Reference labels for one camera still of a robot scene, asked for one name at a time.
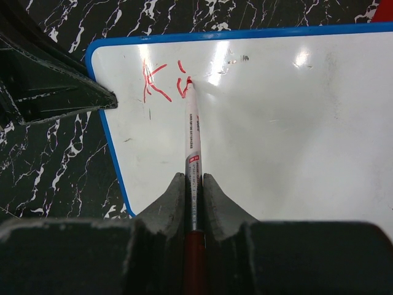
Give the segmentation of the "red capped whiteboard marker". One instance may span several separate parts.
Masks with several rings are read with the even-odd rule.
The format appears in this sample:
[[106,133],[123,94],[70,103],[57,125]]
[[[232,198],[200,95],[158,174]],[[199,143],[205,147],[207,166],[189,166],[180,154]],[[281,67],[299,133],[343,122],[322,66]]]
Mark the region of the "red capped whiteboard marker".
[[204,294],[204,232],[200,203],[202,190],[200,118],[197,92],[190,78],[185,97],[185,250],[184,294]]

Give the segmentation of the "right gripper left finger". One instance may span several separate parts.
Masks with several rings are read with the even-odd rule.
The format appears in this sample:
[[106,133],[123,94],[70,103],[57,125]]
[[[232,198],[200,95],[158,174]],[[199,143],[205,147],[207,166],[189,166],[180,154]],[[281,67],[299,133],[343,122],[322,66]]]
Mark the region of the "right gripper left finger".
[[180,294],[185,176],[131,219],[1,224],[2,294]]

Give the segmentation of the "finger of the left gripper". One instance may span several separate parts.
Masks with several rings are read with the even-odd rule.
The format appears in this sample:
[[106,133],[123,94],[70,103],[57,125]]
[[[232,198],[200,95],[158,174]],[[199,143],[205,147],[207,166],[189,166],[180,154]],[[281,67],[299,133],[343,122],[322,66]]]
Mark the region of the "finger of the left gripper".
[[39,124],[117,106],[115,94],[91,80],[18,1],[1,1],[1,124]]

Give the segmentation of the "blue framed whiteboard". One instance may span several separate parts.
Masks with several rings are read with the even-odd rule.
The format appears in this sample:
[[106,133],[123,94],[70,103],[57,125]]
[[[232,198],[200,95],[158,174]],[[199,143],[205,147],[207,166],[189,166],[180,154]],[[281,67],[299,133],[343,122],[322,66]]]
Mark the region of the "blue framed whiteboard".
[[191,80],[203,171],[248,213],[392,226],[392,23],[99,39],[86,65],[129,214],[185,168]]

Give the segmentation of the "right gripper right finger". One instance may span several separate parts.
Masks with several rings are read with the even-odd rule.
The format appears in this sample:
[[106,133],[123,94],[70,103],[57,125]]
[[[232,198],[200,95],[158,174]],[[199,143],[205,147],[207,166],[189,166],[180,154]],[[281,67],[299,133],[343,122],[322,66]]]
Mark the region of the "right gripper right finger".
[[211,294],[391,294],[392,242],[358,221],[259,221],[203,177]]

